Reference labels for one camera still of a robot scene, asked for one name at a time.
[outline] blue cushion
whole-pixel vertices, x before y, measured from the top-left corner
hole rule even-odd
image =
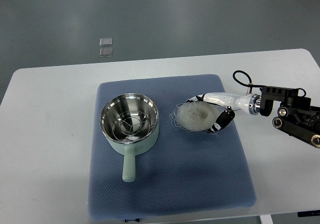
[[[187,132],[171,124],[170,113],[177,104],[210,92],[224,92],[217,75],[124,80],[99,86],[89,180],[90,219],[143,218],[255,203],[246,156],[233,121],[216,135]],[[135,157],[134,182],[122,180],[124,156],[112,149],[100,129],[106,103],[125,93],[146,95],[159,111],[158,140],[149,151]]]

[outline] small square tile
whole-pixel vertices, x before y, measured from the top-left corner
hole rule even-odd
[[[100,57],[112,57],[113,48],[107,47],[107,48],[101,48],[100,49]]]
[[[107,47],[112,45],[112,38],[106,37],[100,39],[100,47]]]

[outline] pot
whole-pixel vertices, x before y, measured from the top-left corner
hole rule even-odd
[[[159,135],[159,113],[155,103],[138,93],[119,95],[100,115],[100,127],[111,147],[124,155],[122,179],[136,178],[136,157],[147,152]]]

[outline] robotic arm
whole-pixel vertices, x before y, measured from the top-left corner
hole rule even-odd
[[[242,73],[249,79],[249,84],[244,84],[236,78],[236,73]],[[273,109],[274,101],[280,102],[277,110],[278,116],[272,120],[273,126],[309,145],[320,148],[320,107],[311,106],[311,99],[306,97],[306,91],[302,88],[284,88],[276,86],[253,85],[250,76],[244,71],[237,70],[233,73],[234,80],[242,86],[248,87],[245,96],[213,92],[197,95],[187,102],[204,101],[210,104],[226,107],[216,123],[218,129],[212,126],[208,132],[218,131],[226,127],[234,118],[236,110],[243,110],[251,115],[268,117]],[[253,88],[259,88],[261,95],[252,94]]]

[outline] pot handle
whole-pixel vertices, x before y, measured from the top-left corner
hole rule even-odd
[[[133,182],[136,179],[135,147],[130,144],[124,147],[122,179],[126,183]]]

